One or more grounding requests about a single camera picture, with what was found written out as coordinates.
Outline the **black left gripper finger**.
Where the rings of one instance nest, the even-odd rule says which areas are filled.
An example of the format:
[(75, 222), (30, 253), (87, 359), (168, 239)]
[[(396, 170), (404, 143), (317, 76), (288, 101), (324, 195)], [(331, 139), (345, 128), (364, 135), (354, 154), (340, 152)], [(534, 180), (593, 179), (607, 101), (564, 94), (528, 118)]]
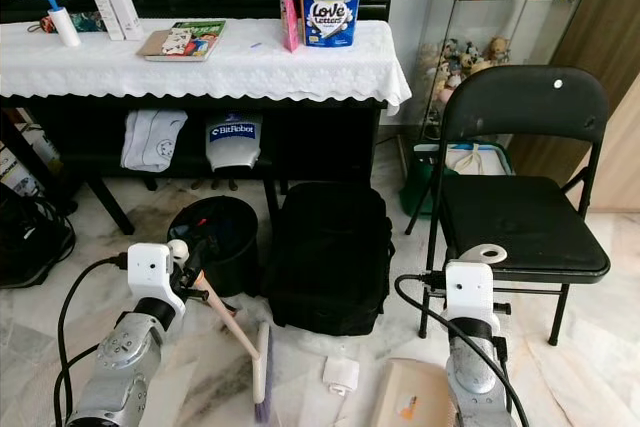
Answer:
[(187, 258), (184, 270), (195, 277), (201, 273), (205, 280), (218, 277), (218, 259), (220, 241), (214, 234), (192, 234), (184, 238), (187, 247)]

